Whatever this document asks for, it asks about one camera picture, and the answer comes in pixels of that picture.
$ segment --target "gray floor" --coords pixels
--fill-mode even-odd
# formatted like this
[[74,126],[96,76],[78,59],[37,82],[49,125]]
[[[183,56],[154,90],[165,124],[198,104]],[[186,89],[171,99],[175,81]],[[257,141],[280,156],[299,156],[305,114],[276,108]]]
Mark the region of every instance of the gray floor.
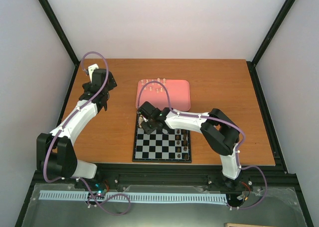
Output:
[[[272,191],[262,204],[246,211],[230,211],[226,206],[208,204],[132,204],[129,213],[115,217],[99,208],[88,209],[84,202],[39,201],[36,200],[37,193],[34,193],[35,201],[30,202],[23,226],[223,227],[225,223],[306,226],[299,204],[296,203],[297,197],[293,195],[291,190]],[[258,198],[252,193],[245,205],[254,203]],[[105,207],[110,211],[121,212],[125,210],[126,204],[108,203]]]

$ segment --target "black and white checkered board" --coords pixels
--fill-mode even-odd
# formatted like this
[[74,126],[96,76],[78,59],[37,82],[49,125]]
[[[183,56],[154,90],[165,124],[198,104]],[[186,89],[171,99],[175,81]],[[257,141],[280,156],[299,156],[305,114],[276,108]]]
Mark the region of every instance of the black and white checkered board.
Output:
[[190,132],[175,129],[163,134],[155,130],[148,135],[138,126],[137,119],[133,161],[191,163]]

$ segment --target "pink tray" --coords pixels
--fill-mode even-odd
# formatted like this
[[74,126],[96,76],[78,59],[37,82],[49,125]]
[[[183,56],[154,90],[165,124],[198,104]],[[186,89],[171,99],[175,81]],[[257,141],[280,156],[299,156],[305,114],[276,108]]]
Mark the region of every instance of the pink tray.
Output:
[[[138,92],[136,95],[136,108],[138,107],[138,97],[143,85],[141,80],[138,82]],[[189,82],[185,80],[166,80],[165,87],[168,90],[171,106],[179,111],[188,111],[190,109],[190,94],[189,94]],[[144,88],[140,99],[140,105],[148,101],[154,107],[162,110],[168,107],[167,96],[164,90],[160,91],[161,86],[157,83],[154,85],[149,84]]]

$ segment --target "white wall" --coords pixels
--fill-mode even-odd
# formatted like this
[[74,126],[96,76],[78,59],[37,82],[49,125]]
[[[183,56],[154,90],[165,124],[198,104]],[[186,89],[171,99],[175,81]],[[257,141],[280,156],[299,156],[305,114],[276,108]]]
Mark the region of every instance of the white wall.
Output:
[[296,0],[257,65],[291,173],[319,226],[319,0]]
[[0,220],[14,226],[73,70],[37,0],[0,0]]
[[252,60],[285,0],[49,0],[78,56]]

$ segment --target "wooden table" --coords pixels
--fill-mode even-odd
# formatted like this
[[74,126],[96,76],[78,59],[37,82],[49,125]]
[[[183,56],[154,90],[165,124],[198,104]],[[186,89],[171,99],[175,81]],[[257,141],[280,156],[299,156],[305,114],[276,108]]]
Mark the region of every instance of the wooden table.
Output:
[[[100,59],[86,59],[85,67]],[[242,165],[274,165],[254,88],[245,60],[235,59],[109,59],[118,86],[110,91],[108,110],[93,118],[76,140],[79,160],[94,163],[132,163],[137,83],[141,79],[184,79],[190,85],[190,112],[222,110],[246,133],[240,148]],[[65,109],[73,110],[90,79],[79,68]],[[202,134],[191,133],[192,164],[220,165]]]

